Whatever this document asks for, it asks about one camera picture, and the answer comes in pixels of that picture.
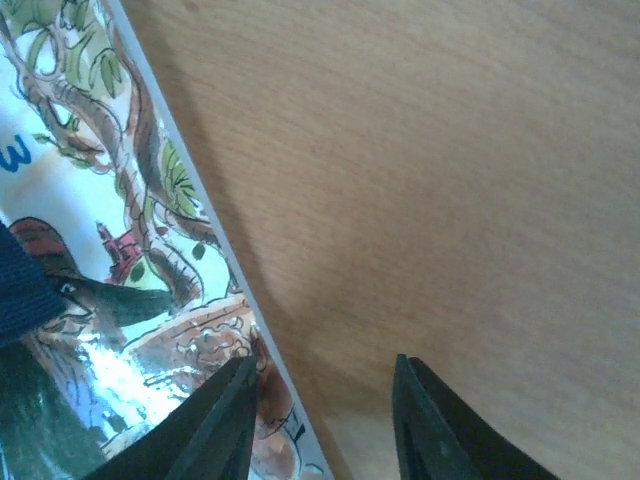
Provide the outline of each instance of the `book cover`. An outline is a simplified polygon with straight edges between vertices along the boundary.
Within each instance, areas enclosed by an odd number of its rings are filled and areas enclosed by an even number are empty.
[[[0,13],[0,218],[67,305],[0,361],[0,474],[81,478],[254,354],[250,478],[333,478],[122,6]]]

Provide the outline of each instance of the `green leaf illustration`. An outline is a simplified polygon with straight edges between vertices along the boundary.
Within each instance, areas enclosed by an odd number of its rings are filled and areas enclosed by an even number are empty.
[[[204,245],[198,242],[196,246],[193,247],[193,250],[191,250],[191,254],[193,255],[193,258],[195,258],[196,260],[201,260],[202,257],[204,257],[205,251],[206,250],[204,248]]]
[[[196,192],[178,152],[167,142],[162,153],[163,187],[171,199],[167,205],[173,211],[188,216],[196,214]]]
[[[116,193],[118,194],[118,196],[125,200],[127,198],[127,192],[125,191],[124,187],[122,186],[122,182],[118,181],[118,177],[115,177],[114,180],[114,189],[116,191]]]
[[[53,22],[60,5],[61,0],[3,0],[0,11],[9,21],[11,36],[17,38],[36,30],[35,25],[29,24],[38,24],[42,28]]]
[[[144,264],[143,262],[139,262],[136,264],[135,267],[131,269],[131,274],[129,275],[129,278],[131,279],[132,282],[135,283],[140,281],[142,277],[144,277]]]
[[[87,44],[93,38],[93,32],[84,35],[78,43],[76,43],[71,49],[67,51],[67,63],[65,68],[65,75],[67,80],[72,85],[78,86],[82,80],[80,73],[80,65],[82,62],[82,54]]]
[[[42,30],[35,38],[31,47],[29,48],[29,53],[27,54],[27,66],[30,70],[34,70],[36,68],[36,64],[38,63],[38,55],[40,55],[40,50],[42,50],[42,46],[44,42],[49,38],[49,32],[47,30]]]
[[[104,55],[100,60],[100,73],[102,74],[102,81],[111,98],[116,98],[116,86],[113,79],[113,69],[111,68],[111,62],[109,57]]]
[[[44,133],[36,133],[33,135],[33,139],[40,144],[54,143],[53,139],[49,137],[49,135],[45,135]]]
[[[145,218],[153,218],[153,201],[148,195],[144,199],[143,213]]]
[[[76,157],[78,155],[78,151],[71,147],[60,147],[58,151],[60,155],[64,155],[65,157]]]
[[[88,168],[91,168],[91,162],[88,162],[83,158],[78,158],[78,157],[70,157],[70,158],[71,158],[71,164],[76,168],[79,168],[80,170],[86,170]]]
[[[22,33],[25,34],[25,33],[33,32],[34,30],[40,30],[41,28],[43,28],[43,26],[38,22],[29,22],[22,29]]]
[[[116,56],[116,52],[112,48],[104,48],[98,53],[91,63],[91,67],[89,67],[89,87],[93,88],[96,85],[96,80],[98,78],[98,71],[100,71],[102,75],[103,62],[105,58],[108,59],[110,63],[109,67],[113,73],[113,77],[118,81],[122,82],[122,75],[120,73],[120,62],[118,61],[118,57]]]
[[[87,8],[89,7],[89,0],[85,0],[84,2],[80,2],[78,4],[78,8],[76,9],[76,28],[80,31],[84,30],[84,22],[87,17]]]

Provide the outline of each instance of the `wood grain surface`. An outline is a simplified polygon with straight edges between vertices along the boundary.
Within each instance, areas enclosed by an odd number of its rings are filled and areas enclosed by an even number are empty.
[[[640,4],[125,6],[338,479],[398,478],[399,352],[640,478]]]

